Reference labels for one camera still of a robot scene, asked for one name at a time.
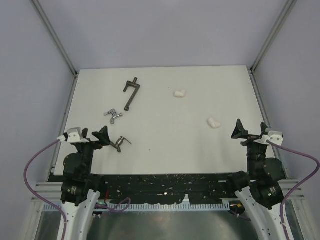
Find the white elbow fitting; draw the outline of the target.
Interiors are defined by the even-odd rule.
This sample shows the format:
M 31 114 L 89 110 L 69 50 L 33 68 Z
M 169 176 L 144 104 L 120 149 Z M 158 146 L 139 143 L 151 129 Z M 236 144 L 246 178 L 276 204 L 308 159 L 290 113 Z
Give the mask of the white elbow fitting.
M 208 125 L 212 128 L 212 129 L 218 129 L 221 127 L 221 123 L 218 122 L 217 120 L 215 120 L 214 118 L 210 117 L 207 119 L 207 123 Z

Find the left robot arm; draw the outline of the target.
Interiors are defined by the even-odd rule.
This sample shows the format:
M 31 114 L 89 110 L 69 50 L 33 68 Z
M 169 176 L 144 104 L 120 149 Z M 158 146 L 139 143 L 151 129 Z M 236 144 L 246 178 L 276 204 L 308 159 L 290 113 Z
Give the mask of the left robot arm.
M 64 181 L 61 186 L 61 221 L 58 230 L 58 237 L 63 240 L 87 238 L 90 216 L 96 202 L 107 193 L 106 185 L 101 183 L 102 176 L 92 174 L 92 164 L 94 152 L 111 144 L 108 127 L 92 132 L 96 140 L 91 140 L 87 135 L 87 128 L 75 127 L 57 138 L 77 150 L 63 160 Z

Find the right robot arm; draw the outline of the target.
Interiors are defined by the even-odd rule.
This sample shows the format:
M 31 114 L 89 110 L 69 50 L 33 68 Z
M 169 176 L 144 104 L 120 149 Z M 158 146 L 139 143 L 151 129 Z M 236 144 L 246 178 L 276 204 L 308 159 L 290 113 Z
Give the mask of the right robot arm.
M 279 184 L 286 174 L 279 159 L 266 156 L 271 144 L 282 145 L 283 133 L 269 129 L 264 122 L 260 129 L 259 135 L 250 134 L 240 119 L 236 121 L 231 138 L 241 139 L 246 147 L 247 171 L 230 174 L 226 191 L 240 200 L 260 240 L 292 240 Z

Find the far white elbow fitting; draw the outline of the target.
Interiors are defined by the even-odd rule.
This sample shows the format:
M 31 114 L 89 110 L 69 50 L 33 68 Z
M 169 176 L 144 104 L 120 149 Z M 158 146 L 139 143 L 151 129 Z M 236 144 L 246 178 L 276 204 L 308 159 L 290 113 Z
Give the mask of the far white elbow fitting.
M 173 96 L 175 98 L 184 98 L 186 96 L 187 91 L 185 89 L 181 89 L 181 90 L 176 90 L 173 93 Z

